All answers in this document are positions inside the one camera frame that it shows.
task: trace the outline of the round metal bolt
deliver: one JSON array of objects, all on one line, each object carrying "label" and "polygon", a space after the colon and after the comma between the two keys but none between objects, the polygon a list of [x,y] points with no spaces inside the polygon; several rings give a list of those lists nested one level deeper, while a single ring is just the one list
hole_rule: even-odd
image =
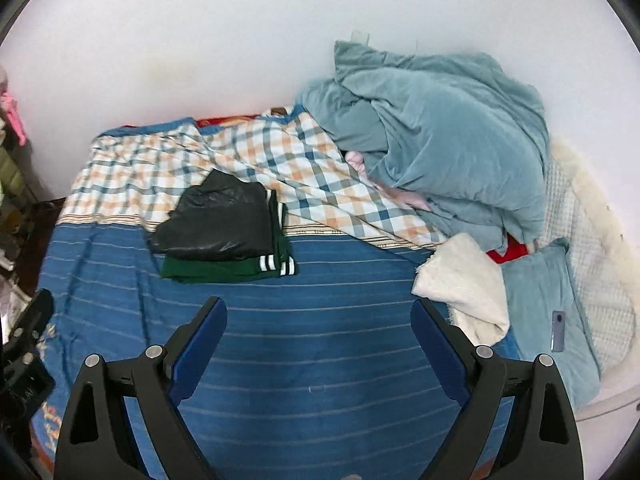
[{"label": "round metal bolt", "polygon": [[476,348],[476,354],[478,354],[482,359],[488,359],[492,355],[494,355],[494,351],[491,350],[488,346],[480,345]]},{"label": "round metal bolt", "polygon": [[149,348],[145,350],[145,355],[149,359],[153,359],[162,354],[162,347],[160,345],[151,345]]},{"label": "round metal bolt", "polygon": [[538,357],[538,361],[540,361],[540,364],[544,366],[553,366],[554,364],[554,359],[547,354],[540,354],[540,357]]},{"label": "round metal bolt", "polygon": [[97,365],[100,362],[100,356],[98,354],[91,354],[87,359],[84,360],[84,364],[86,364],[89,368]]}]

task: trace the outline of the blue striped bed sheet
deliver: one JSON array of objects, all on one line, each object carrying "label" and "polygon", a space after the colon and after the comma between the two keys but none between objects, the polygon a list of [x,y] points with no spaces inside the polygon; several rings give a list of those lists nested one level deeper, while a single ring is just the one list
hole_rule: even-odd
[{"label": "blue striped bed sheet", "polygon": [[[137,356],[219,296],[226,332],[180,412],[225,479],[418,478],[459,411],[410,327],[415,267],[430,253],[346,235],[290,241],[297,276],[185,285],[158,276],[161,256],[140,227],[57,226],[39,283],[56,300],[43,349],[56,388],[34,418],[41,443],[55,450],[86,355]],[[495,348],[517,358],[511,334]],[[127,405],[150,475],[165,478],[136,401]],[[504,403],[483,459],[508,415]]]}]

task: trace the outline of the pink object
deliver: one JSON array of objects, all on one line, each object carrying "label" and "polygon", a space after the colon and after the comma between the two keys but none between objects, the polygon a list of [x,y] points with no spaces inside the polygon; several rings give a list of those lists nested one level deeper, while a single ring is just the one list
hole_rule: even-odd
[{"label": "pink object", "polygon": [[358,175],[365,183],[373,184],[373,186],[379,190],[384,192],[389,196],[391,200],[396,203],[405,204],[413,209],[421,209],[423,211],[431,211],[429,205],[426,200],[415,191],[405,191],[402,189],[398,189],[397,187],[388,187],[384,184],[380,184],[379,182],[375,182],[371,180],[367,176],[367,171],[364,167],[364,156],[360,152],[347,152],[344,155],[344,160],[347,161],[354,170],[358,172]]},{"label": "pink object", "polygon": [[0,96],[0,105],[6,114],[9,124],[11,124],[11,127],[14,129],[15,135],[18,137],[18,144],[24,146],[27,142],[27,135],[24,133],[24,127],[22,126],[20,115],[18,115],[18,108],[14,96],[5,91]]}]

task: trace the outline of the green fabric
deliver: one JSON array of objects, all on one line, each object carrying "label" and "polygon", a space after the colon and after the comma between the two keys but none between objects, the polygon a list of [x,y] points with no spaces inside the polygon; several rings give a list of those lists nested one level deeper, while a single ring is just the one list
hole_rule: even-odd
[{"label": "green fabric", "polygon": [[296,265],[290,256],[289,241],[282,233],[287,208],[278,204],[276,193],[271,193],[269,212],[274,254],[229,262],[199,262],[178,260],[170,256],[164,259],[160,276],[181,283],[239,283],[296,272]]}]

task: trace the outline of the plaid fabric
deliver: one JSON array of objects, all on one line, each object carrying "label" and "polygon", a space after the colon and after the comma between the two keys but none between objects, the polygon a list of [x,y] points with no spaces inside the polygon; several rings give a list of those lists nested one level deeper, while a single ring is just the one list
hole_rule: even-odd
[{"label": "plaid fabric", "polygon": [[259,116],[231,126],[195,121],[111,130],[93,144],[59,222],[166,220],[182,192],[213,169],[274,189],[287,235],[345,233],[383,248],[431,247],[444,235],[409,206],[362,182],[311,115]]}]

